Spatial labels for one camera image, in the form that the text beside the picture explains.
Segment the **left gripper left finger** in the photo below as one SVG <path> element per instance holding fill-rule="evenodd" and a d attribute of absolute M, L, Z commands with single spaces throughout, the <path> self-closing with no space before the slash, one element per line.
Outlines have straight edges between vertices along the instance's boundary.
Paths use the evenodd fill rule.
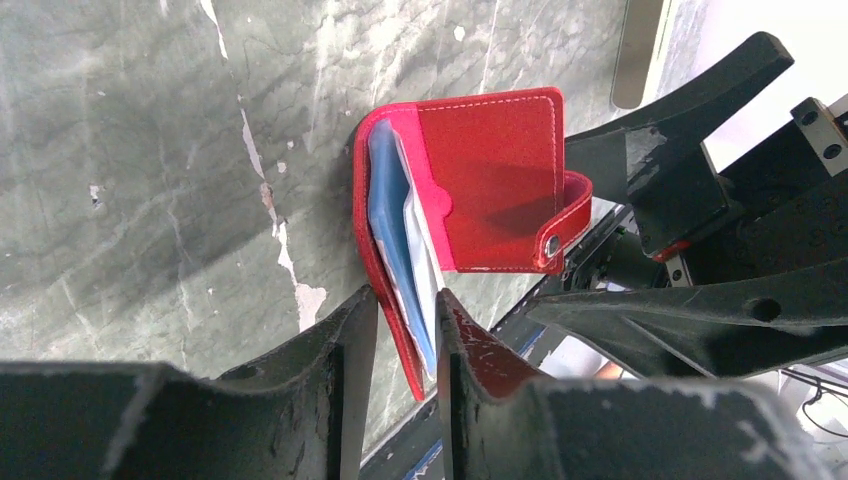
<path fill-rule="evenodd" d="M 378 305 L 369 286 L 216 379 L 165 362 L 5 362 L 5 479 L 355 479 Z"/>

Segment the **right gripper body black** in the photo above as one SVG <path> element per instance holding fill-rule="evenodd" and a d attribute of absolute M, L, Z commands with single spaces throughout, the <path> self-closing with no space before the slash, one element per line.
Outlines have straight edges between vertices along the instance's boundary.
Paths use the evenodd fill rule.
<path fill-rule="evenodd" d="M 785 274 L 847 257 L 847 117 L 809 97 L 716 172 L 704 146 L 638 195 L 622 237 L 628 289 Z"/>

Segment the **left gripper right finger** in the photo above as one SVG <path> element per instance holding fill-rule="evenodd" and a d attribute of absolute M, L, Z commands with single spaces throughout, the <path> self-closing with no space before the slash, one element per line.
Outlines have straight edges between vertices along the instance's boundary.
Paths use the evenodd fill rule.
<path fill-rule="evenodd" d="M 828 479 L 775 394 L 750 382 L 558 380 L 438 293 L 449 479 Z"/>

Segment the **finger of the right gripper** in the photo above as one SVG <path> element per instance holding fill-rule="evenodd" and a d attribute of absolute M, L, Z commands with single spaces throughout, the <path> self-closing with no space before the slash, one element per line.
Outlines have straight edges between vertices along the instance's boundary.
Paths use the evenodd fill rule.
<path fill-rule="evenodd" d="M 632 207 L 645 254 L 681 248 L 735 208 L 704 140 L 793 63 L 777 37 L 756 32 L 670 94 L 568 136 L 566 166 L 595 196 Z"/>
<path fill-rule="evenodd" d="M 744 281 L 545 295 L 529 319 L 642 377 L 747 377 L 847 355 L 847 264 Z"/>

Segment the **red leather card holder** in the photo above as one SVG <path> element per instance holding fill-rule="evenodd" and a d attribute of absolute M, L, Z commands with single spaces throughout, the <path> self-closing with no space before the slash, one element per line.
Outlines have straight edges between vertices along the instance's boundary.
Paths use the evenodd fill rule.
<path fill-rule="evenodd" d="M 564 105 L 554 87 L 395 103 L 369 112 L 354 131 L 358 249 L 417 401 L 433 359 L 405 321 L 367 219 L 380 186 L 373 132 L 385 121 L 399 135 L 440 271 L 557 274 L 564 250 L 589 228 L 593 189 L 566 167 Z"/>

